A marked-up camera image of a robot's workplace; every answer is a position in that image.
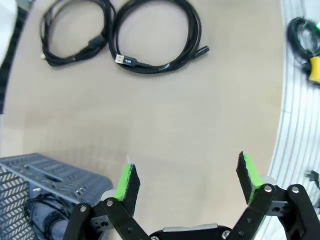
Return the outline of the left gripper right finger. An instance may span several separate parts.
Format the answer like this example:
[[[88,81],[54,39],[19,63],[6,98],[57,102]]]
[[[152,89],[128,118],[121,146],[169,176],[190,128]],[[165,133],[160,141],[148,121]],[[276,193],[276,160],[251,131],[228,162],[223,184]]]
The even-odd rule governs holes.
[[[238,155],[236,173],[247,207],[231,230],[231,240],[253,240],[266,216],[281,223],[286,240],[320,240],[320,221],[306,189],[265,183],[250,156]]]

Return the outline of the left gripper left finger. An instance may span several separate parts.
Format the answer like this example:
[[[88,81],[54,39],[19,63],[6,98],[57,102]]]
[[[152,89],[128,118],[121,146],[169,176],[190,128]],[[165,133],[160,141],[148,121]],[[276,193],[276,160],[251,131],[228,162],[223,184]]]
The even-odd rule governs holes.
[[[150,240],[133,218],[140,184],[136,166],[128,163],[112,196],[95,206],[82,202],[73,207],[62,240],[104,240],[113,229],[122,240]]]

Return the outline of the black USB cable gold connector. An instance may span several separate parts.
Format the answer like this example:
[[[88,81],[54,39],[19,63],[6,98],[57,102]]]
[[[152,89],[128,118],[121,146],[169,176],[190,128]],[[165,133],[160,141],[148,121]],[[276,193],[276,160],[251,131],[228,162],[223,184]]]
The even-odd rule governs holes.
[[[185,12],[188,22],[188,34],[182,52],[174,60],[164,65],[150,65],[140,62],[133,57],[125,56],[121,53],[119,46],[119,33],[124,20],[133,13],[134,10],[152,1],[164,1],[178,6]],[[188,0],[128,0],[113,18],[109,29],[108,46],[110,54],[118,66],[136,74],[155,75],[177,71],[190,61],[209,52],[210,48],[207,45],[201,48],[199,47],[201,37],[201,19],[196,9]]]

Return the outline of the grey plastic lattice basket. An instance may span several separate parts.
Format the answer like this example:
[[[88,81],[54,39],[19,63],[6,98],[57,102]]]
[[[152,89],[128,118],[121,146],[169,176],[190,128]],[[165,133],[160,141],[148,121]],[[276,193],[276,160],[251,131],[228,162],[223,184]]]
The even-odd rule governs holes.
[[[31,153],[0,158],[0,240],[63,240],[75,205],[112,190],[105,176]]]

